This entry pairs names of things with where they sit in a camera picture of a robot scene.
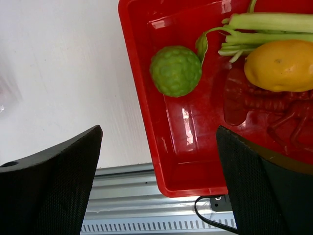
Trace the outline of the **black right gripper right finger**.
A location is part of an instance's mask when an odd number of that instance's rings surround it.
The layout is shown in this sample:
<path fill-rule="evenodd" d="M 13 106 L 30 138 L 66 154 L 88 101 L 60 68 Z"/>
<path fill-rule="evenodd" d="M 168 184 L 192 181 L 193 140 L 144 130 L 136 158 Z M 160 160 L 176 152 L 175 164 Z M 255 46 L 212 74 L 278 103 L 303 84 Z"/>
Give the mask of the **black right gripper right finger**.
<path fill-rule="evenodd" d="M 310 235 L 313 166 L 220 126 L 216 140 L 238 233 Z"/>

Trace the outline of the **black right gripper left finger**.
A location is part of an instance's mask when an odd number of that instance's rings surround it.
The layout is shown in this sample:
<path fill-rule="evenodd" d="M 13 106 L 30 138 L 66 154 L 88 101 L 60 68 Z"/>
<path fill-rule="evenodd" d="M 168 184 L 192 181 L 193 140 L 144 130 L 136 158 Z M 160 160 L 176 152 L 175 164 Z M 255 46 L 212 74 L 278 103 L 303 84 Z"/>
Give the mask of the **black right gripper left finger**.
<path fill-rule="evenodd" d="M 78 235 L 100 155 L 102 129 L 0 167 L 3 235 Z"/>

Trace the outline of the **clear zip top bag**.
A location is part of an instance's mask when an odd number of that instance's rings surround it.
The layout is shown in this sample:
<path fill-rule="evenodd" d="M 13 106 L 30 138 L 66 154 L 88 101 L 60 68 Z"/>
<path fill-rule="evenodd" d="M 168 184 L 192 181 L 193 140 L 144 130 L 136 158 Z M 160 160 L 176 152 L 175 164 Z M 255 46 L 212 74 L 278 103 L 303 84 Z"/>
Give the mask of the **clear zip top bag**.
<path fill-rule="evenodd" d="M 0 118 L 9 116 L 23 101 L 16 75 L 5 57 L 0 58 Z"/>

